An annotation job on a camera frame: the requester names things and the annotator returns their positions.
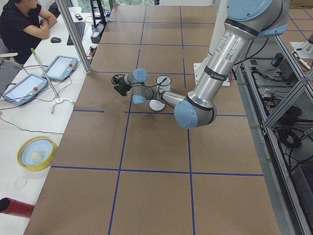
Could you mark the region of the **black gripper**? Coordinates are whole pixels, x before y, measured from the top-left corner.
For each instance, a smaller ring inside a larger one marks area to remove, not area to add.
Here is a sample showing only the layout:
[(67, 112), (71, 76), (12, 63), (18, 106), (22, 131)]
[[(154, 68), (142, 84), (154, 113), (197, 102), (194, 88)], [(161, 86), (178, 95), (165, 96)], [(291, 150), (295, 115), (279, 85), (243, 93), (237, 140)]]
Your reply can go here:
[(125, 74), (116, 74), (112, 77), (113, 88), (122, 96), (126, 96), (131, 89), (131, 85), (125, 81)]

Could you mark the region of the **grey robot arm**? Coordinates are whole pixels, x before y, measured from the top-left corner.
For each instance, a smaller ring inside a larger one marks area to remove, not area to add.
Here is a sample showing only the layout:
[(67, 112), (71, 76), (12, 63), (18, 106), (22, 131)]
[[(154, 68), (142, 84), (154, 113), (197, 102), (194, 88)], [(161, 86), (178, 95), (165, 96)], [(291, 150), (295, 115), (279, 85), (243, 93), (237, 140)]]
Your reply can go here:
[(136, 69), (112, 77), (114, 89), (125, 96), (132, 91), (134, 104), (158, 100), (174, 108), (176, 123), (192, 129), (212, 123), (217, 115), (213, 99), (226, 81), (247, 44), (256, 38), (283, 34), (288, 26), (288, 0), (229, 0), (224, 32), (192, 91), (182, 96), (145, 85), (147, 72)]

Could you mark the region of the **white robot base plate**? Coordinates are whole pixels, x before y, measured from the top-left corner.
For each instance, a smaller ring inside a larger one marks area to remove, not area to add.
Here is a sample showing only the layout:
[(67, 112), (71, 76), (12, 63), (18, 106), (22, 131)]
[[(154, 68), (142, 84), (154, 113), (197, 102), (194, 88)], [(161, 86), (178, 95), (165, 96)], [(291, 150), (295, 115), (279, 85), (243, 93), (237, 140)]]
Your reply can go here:
[[(195, 78), (195, 84), (197, 84), (201, 78), (202, 72), (205, 71), (206, 65), (203, 65), (202, 63), (194, 63), (194, 78)], [(214, 71), (210, 72), (210, 77), (220, 80), (223, 82), (222, 86), (230, 86), (230, 81), (227, 75), (219, 74)]]

